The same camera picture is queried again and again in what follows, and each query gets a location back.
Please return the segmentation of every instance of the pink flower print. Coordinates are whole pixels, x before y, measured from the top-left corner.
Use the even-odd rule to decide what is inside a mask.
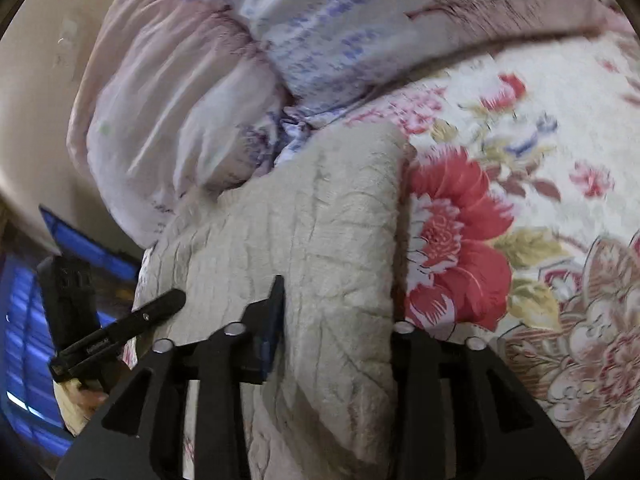
[[[482,106],[490,112],[502,112],[513,108],[527,93],[526,86],[515,74],[500,74],[498,78],[501,84],[497,91],[480,98]]]
[[[602,198],[615,186],[607,168],[593,166],[585,161],[575,163],[574,172],[569,178],[587,198]]]
[[[615,65],[615,63],[613,63],[612,61],[609,61],[608,59],[599,59],[598,64],[601,67],[603,67],[603,69],[606,70],[607,72],[611,72],[612,74],[620,73],[620,70]]]
[[[446,88],[403,89],[375,101],[363,112],[349,118],[347,126],[355,123],[391,121],[406,135],[420,135],[430,131],[442,111],[442,96]]]

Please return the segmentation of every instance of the blue object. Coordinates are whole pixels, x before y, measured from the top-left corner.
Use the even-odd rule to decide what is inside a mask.
[[[78,230],[73,229],[43,206],[40,206],[40,213],[51,236],[63,253],[82,258],[92,266],[106,270],[121,280],[129,282],[138,280],[140,264],[127,261],[122,255],[112,253]]]
[[[72,442],[47,364],[54,348],[36,272],[7,256],[0,274],[0,408],[15,432],[55,456]],[[100,324],[114,319],[98,313]]]

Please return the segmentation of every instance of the pillow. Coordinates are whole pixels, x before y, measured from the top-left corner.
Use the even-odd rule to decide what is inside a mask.
[[[193,186],[249,179],[276,141],[284,89],[223,0],[115,0],[67,145],[122,229],[149,247]]]
[[[597,0],[228,1],[303,117],[344,107],[403,70],[469,44],[576,31],[605,19]]]

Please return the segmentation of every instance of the comforter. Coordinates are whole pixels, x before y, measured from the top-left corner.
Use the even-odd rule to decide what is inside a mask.
[[[186,290],[153,335],[179,344],[286,277],[284,354],[243,391],[254,478],[384,476],[394,267],[396,316],[487,341],[587,473],[640,404],[640,46],[609,34],[430,70],[268,176],[193,196],[147,255],[136,304]]]

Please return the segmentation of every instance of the red flower print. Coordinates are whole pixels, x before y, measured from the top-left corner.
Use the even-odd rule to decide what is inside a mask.
[[[565,262],[544,269],[540,279],[553,291],[561,311],[582,290],[582,268]]]
[[[592,166],[584,161],[575,163],[575,170],[569,178],[587,198],[602,198],[615,186],[607,168]]]
[[[640,256],[640,231],[636,233],[633,240],[631,240],[630,247]]]
[[[486,240],[513,223],[512,206],[464,148],[418,156],[408,173],[412,200],[405,315],[422,328],[473,322],[494,330],[506,311],[511,269]]]
[[[484,108],[491,112],[501,112],[513,108],[517,101],[527,93],[524,83],[515,74],[500,74],[502,82],[496,93],[480,98]]]
[[[640,384],[640,328],[620,334],[607,348],[600,371],[600,396],[606,404],[631,397]]]

